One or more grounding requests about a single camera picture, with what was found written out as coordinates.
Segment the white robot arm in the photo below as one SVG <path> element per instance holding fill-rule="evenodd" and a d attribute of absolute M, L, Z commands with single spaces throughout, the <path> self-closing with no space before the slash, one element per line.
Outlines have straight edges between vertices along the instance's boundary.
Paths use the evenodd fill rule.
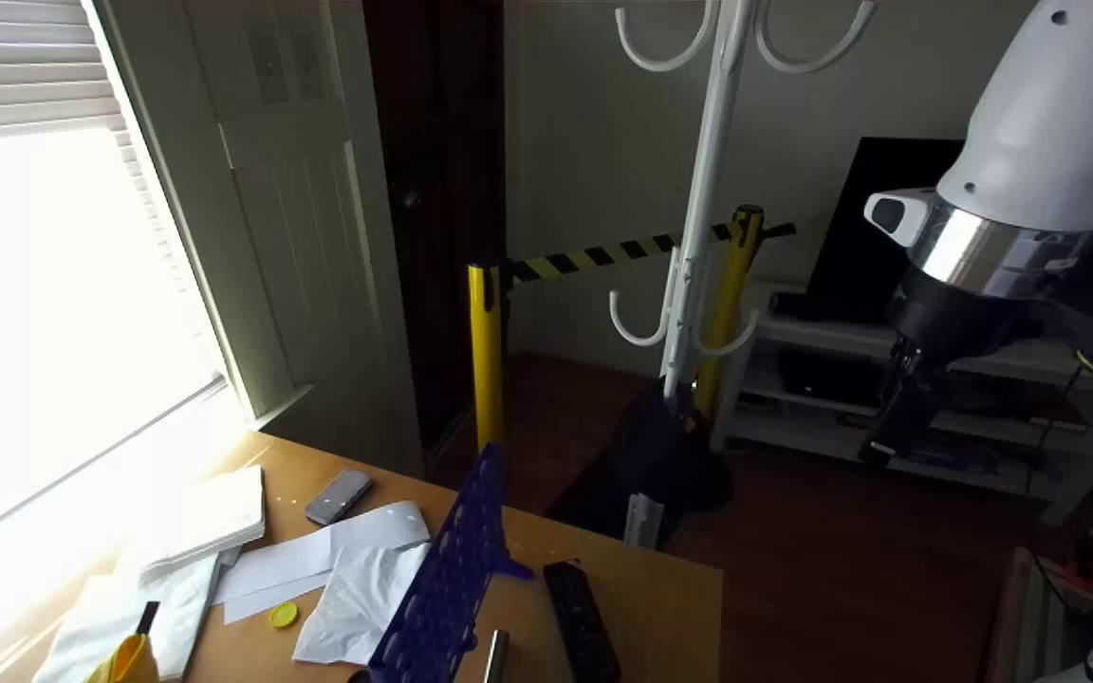
<path fill-rule="evenodd" d="M 910 457 L 955 361 L 1055 337 L 1093 363 L 1093 0 L 1037 0 L 938 187 L 860 218 L 908 254 L 866 464 Z"/>

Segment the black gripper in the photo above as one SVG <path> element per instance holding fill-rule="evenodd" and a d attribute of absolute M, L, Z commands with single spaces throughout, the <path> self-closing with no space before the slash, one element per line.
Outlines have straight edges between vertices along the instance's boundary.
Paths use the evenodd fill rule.
<path fill-rule="evenodd" d="M 948 363 L 1041 334 L 1029 299 L 972 295 L 931 277 L 908 277 L 888 302 L 888 318 L 894 342 L 880 378 L 880 412 L 858 449 L 866 466 L 888 466 L 914 453 L 918 438 L 944 407 Z"/>

